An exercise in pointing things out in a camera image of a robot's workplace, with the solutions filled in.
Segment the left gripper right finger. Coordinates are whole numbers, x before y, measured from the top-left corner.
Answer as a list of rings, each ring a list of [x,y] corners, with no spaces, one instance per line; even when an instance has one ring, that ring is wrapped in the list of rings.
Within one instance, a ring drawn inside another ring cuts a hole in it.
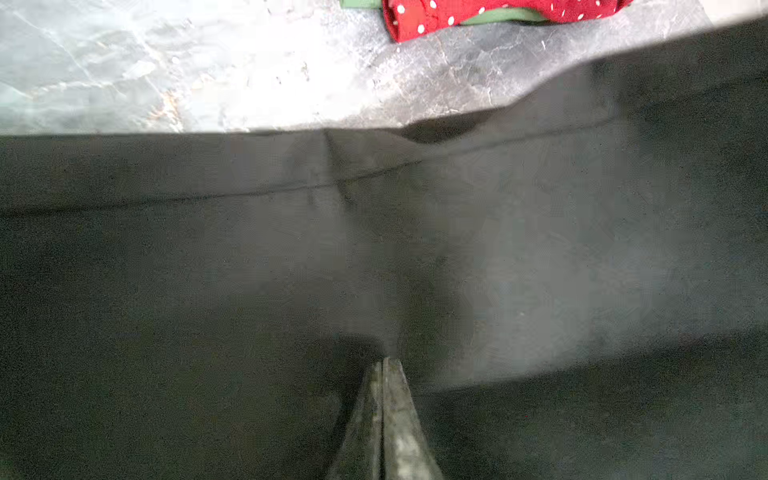
[[[422,430],[402,363],[385,358],[382,373],[385,478],[444,479]]]

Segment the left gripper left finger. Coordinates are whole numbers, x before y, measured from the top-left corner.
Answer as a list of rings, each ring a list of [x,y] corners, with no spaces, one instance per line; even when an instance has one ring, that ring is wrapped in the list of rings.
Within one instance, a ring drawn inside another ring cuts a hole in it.
[[[326,472],[330,480],[379,480],[383,450],[382,362],[365,372],[343,441]]]

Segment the black skirt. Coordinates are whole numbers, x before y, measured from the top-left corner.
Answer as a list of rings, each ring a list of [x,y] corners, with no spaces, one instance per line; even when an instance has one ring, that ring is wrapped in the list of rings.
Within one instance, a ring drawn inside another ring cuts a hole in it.
[[[1,474],[320,479],[400,360],[451,479],[767,475],[767,22],[402,129],[5,136]]]

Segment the red polka dot skirt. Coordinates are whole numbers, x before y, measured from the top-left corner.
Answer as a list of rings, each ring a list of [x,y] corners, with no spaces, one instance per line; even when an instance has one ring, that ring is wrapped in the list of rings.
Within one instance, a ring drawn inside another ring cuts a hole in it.
[[[387,30],[397,43],[460,25],[505,21],[578,23],[606,19],[631,0],[455,1],[406,0],[381,3]]]

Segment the green skirt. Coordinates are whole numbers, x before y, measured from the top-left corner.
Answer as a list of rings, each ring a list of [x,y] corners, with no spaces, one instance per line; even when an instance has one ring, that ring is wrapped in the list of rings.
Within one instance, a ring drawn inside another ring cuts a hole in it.
[[[339,4],[344,9],[381,9],[381,1],[378,0],[340,0]],[[527,22],[541,23],[547,19],[535,10],[525,8],[499,8],[478,14],[463,22],[463,25],[474,26],[499,22]]]

